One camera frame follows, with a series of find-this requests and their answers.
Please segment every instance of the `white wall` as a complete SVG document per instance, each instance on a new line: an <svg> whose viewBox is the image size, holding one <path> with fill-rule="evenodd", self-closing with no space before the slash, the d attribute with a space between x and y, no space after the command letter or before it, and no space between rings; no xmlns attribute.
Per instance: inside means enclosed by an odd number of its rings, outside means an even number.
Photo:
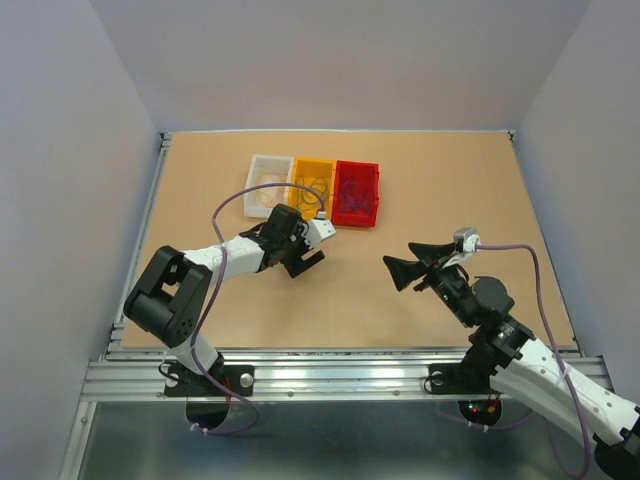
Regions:
<svg viewBox="0 0 640 480"><path fill-rule="evenodd" d="M594 0L516 135L578 340L640 402L640 2Z"/></svg>
<svg viewBox="0 0 640 480"><path fill-rule="evenodd" d="M157 154L86 0L0 2L0 478L57 478Z"/></svg>
<svg viewBox="0 0 640 480"><path fill-rule="evenodd" d="M162 131L515 128L589 0L92 0Z"/></svg>

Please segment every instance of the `metal frame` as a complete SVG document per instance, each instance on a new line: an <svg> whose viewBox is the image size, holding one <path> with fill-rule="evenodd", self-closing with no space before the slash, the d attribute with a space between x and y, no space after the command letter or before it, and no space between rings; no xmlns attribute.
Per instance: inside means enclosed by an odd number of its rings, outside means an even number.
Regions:
<svg viewBox="0 0 640 480"><path fill-rule="evenodd" d="M98 402L184 402L164 396L165 379L157 366L166 354L161 348L121 346L125 318L122 307L131 289L153 213L158 185L171 134L162 134L158 163L147 199L144 218L113 321L106 352L87 368L80 404L74 420L60 478L80 474L93 417ZM460 362L467 348L379 348L379 349L221 349L227 364L255 366L252 400L256 402L304 401L424 401L459 399L433 396L423 383L433 363ZM583 358L577 345L564 351L565 359L604 388L612 388L602 358ZM222 397L190 400L219 402Z"/></svg>

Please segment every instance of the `plastic container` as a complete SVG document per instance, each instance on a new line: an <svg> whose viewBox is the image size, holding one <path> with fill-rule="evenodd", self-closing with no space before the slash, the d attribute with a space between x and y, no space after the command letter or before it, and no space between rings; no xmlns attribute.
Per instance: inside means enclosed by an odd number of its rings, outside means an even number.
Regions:
<svg viewBox="0 0 640 480"><path fill-rule="evenodd" d="M378 216L378 165L339 160L333 187L334 225L374 227Z"/></svg>
<svg viewBox="0 0 640 480"><path fill-rule="evenodd" d="M311 187L320 193L325 202L327 218L331 219L333 206L333 184L335 182L336 161L316 158L296 158L293 164L292 181ZM289 205L302 212L302 218L310 220L320 208L318 199L306 190L289 190Z"/></svg>
<svg viewBox="0 0 640 480"><path fill-rule="evenodd" d="M291 182L293 157L254 155L249 168L246 188L265 183ZM244 195L247 217L269 218L278 203L287 203L289 187L267 187Z"/></svg>

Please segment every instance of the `wooden table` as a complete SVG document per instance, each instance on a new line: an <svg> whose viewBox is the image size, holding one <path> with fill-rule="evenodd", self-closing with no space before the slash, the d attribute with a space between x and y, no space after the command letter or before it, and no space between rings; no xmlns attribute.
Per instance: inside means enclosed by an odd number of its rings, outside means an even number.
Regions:
<svg viewBox="0 0 640 480"><path fill-rule="evenodd" d="M449 243L465 226L485 244L530 243L539 253L547 316L560 345L573 335L536 217L506 133L224 132L175 134L158 186L141 268L162 245L218 243L211 213L244 187L254 153L380 165L378 225L339 228L327 258L296 279L281 266L225 282L204 326L219 347L384 348L466 346L463 328L431 291L396 292L383 255L411 258L408 242ZM220 216L226 238L259 221L242 201ZM544 340L526 252L480 252L471 275L500 278L512 314ZM158 346L129 322L122 345Z"/></svg>

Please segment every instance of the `wall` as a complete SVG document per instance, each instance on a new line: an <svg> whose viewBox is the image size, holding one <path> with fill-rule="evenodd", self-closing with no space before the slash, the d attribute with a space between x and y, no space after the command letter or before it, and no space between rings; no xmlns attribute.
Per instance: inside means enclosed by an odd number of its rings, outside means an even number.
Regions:
<svg viewBox="0 0 640 480"><path fill-rule="evenodd" d="M578 340L640 402L640 2L594 0L516 151Z"/></svg>
<svg viewBox="0 0 640 480"><path fill-rule="evenodd" d="M157 133L85 0L0 3L0 477L57 478Z"/></svg>
<svg viewBox="0 0 640 480"><path fill-rule="evenodd" d="M92 0L161 131L515 128L589 0Z"/></svg>

